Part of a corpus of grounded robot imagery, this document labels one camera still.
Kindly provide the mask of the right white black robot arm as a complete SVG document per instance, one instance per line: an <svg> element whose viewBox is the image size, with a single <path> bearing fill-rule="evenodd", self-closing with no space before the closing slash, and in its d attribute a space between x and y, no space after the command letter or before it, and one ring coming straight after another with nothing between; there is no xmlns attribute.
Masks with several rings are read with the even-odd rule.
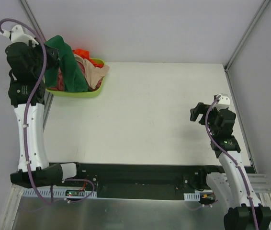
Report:
<svg viewBox="0 0 271 230"><path fill-rule="evenodd" d="M271 209L264 206L253 189L242 162L241 149L233 135L236 114L223 105L198 103L190 110L190 120L204 125L210 145L224 172L205 172L198 185L213 191L224 211L226 230L267 230Z"/></svg>

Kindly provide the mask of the dark green t shirt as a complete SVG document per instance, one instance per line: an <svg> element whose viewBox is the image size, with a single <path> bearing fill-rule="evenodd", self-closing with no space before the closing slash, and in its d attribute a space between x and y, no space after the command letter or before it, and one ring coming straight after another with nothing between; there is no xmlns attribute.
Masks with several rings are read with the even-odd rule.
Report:
<svg viewBox="0 0 271 230"><path fill-rule="evenodd" d="M72 81L74 79L74 73L76 72L76 62L74 58L74 54L72 52L72 48L65 43L63 37L56 35L45 42L45 45L58 49L59 55L59 67L54 69L48 69L45 71L45 84L47 88L54 88L57 83L57 74L58 70L61 69L63 73L67 73L71 69L71 79L67 80L66 83L68 86L72 85Z"/></svg>

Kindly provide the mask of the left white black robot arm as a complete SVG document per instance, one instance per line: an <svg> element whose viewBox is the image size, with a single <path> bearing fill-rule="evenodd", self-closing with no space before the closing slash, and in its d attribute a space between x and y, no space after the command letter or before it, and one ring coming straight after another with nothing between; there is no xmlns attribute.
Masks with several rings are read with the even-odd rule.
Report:
<svg viewBox="0 0 271 230"><path fill-rule="evenodd" d="M20 156L18 169L10 175L13 184L25 187L58 185L63 180L72 186L83 182L77 164L50 164L44 144L45 83L44 72L58 66L58 51L31 41L15 42L5 49L10 87L8 96L17 118Z"/></svg>

